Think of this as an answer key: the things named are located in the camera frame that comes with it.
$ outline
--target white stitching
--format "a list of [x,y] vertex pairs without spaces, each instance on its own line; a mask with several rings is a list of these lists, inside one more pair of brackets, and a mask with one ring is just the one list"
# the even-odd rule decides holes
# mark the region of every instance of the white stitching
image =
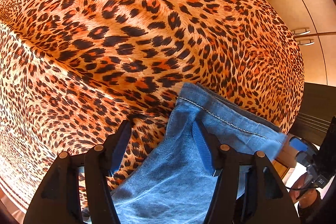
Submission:
[[193,104],[193,105],[195,105],[195,106],[198,106],[199,108],[202,108],[204,111],[208,112],[210,115],[212,115],[212,116],[216,117],[217,119],[221,120],[222,122],[224,122],[224,123],[226,123],[226,124],[228,124],[228,125],[234,127],[235,129],[238,129],[238,130],[241,130],[241,131],[243,131],[243,132],[250,133],[250,134],[254,134],[254,135],[257,135],[257,136],[259,136],[259,137],[268,139],[267,137],[262,136],[262,135],[260,135],[260,134],[258,134],[258,133],[250,132],[250,131],[247,131],[247,130],[245,130],[245,129],[239,128],[239,127],[235,126],[234,124],[231,124],[231,123],[229,123],[229,122],[227,122],[227,121],[221,119],[220,117],[218,117],[218,116],[216,116],[215,114],[211,113],[209,110],[207,110],[207,109],[205,109],[205,108],[199,106],[198,104],[196,104],[196,103],[194,103],[194,102],[192,102],[192,101],[190,101],[190,100],[188,100],[188,99],[186,99],[186,98],[184,98],[184,97],[178,97],[178,99],[179,99],[179,98],[180,98],[180,99],[183,99],[183,100],[186,100],[187,102],[189,102],[189,103],[191,103],[191,104]]

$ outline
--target person's hand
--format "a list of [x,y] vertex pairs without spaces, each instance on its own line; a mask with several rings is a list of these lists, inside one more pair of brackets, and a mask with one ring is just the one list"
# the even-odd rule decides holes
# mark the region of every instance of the person's hand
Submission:
[[[295,189],[302,188],[305,183],[305,178],[307,174],[308,173],[304,173],[301,177],[299,177],[299,179],[293,184],[291,188],[295,188]],[[300,195],[300,192],[301,191],[294,191],[294,190],[289,191],[289,196],[293,200],[293,203],[296,203],[297,201],[299,201],[300,208],[306,208],[310,206],[311,204],[314,203],[314,201],[317,198],[316,189],[309,189],[299,200],[297,200],[297,198]]]

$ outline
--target blue denim garment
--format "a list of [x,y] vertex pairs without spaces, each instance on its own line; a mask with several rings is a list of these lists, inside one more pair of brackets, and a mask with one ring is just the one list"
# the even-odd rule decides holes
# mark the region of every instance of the blue denim garment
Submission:
[[[262,150],[273,160],[286,135],[272,123],[242,110],[201,86],[185,83],[164,140],[142,165],[112,191],[122,224],[203,223],[217,178],[206,172],[192,135],[195,118],[238,152]],[[245,187],[241,173],[237,197]]]

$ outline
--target leopard print fabric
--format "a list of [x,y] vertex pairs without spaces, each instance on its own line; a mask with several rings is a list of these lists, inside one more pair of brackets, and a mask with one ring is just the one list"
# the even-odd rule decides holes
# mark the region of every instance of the leopard print fabric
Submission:
[[129,119],[119,185],[164,137],[186,81],[285,133],[303,92],[299,47],[266,0],[0,0],[0,45],[0,187],[23,210],[60,152]]

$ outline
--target black cable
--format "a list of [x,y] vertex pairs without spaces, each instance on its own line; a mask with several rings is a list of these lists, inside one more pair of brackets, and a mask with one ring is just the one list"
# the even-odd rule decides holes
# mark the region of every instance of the black cable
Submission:
[[316,188],[318,188],[318,186],[306,187],[306,188],[291,188],[291,187],[286,186],[286,188],[289,189],[289,190],[293,190],[293,191],[301,191],[301,190],[316,189]]

